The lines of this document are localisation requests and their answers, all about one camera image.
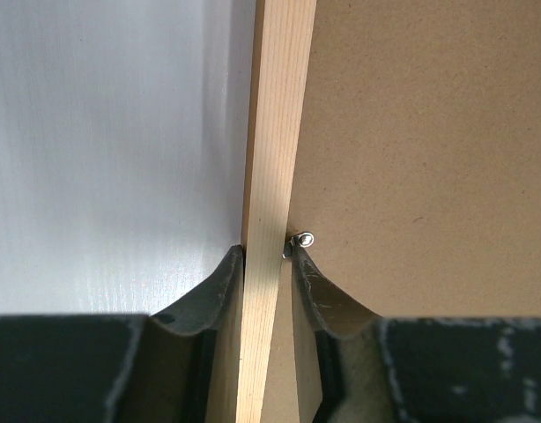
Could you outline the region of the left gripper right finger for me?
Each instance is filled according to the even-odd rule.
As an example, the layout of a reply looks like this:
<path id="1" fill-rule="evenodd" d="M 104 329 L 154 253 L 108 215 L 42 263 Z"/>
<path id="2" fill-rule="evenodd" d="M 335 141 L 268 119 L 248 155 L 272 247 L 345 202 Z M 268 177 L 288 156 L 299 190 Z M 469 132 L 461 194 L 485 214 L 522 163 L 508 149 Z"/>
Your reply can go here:
<path id="1" fill-rule="evenodd" d="M 541 318 L 382 317 L 292 249 L 303 422 L 541 422 Z"/>

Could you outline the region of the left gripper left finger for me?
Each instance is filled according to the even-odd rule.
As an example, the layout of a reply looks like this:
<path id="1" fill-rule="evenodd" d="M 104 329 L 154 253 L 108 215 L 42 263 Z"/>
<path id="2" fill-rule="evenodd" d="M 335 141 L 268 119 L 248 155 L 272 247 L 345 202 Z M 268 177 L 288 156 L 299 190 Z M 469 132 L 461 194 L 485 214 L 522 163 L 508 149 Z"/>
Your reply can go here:
<path id="1" fill-rule="evenodd" d="M 232 422 L 243 251 L 154 315 L 0 315 L 0 422 Z"/>

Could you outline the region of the metal backing board clip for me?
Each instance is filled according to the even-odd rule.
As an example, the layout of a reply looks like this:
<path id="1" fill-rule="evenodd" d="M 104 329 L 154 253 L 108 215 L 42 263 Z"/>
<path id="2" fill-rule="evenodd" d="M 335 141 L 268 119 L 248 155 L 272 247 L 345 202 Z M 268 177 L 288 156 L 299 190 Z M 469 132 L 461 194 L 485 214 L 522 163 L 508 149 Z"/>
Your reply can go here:
<path id="1" fill-rule="evenodd" d="M 290 236 L 283 247 L 282 257 L 290 259 L 298 250 L 307 249 L 315 242 L 315 237 L 311 232 L 301 232 Z"/>

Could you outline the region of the brown frame backing board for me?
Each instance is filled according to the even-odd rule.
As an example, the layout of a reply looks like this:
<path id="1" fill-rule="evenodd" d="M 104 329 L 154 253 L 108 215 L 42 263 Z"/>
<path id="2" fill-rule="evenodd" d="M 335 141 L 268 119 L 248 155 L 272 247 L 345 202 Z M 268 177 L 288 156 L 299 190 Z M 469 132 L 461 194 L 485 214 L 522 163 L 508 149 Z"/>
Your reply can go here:
<path id="1" fill-rule="evenodd" d="M 541 1 L 320 1 L 288 228 L 381 315 L 541 316 Z"/>

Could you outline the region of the wooden picture frame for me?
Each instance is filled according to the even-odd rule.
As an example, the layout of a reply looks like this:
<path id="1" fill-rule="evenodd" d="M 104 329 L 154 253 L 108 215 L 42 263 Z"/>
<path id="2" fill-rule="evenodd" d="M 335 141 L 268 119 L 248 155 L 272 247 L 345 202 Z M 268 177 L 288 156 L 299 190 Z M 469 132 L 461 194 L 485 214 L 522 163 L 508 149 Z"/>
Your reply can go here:
<path id="1" fill-rule="evenodd" d="M 315 9 L 314 1 L 256 4 L 241 235 L 239 422 L 262 416 Z"/>

